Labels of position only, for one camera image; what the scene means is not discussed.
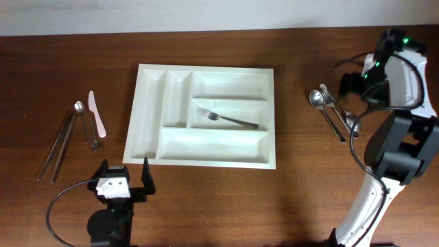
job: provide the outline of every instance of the white wall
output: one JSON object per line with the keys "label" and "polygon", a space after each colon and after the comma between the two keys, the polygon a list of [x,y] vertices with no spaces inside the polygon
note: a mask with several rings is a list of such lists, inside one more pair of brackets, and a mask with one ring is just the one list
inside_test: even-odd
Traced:
{"label": "white wall", "polygon": [[439,23],[439,0],[0,0],[0,36]]}

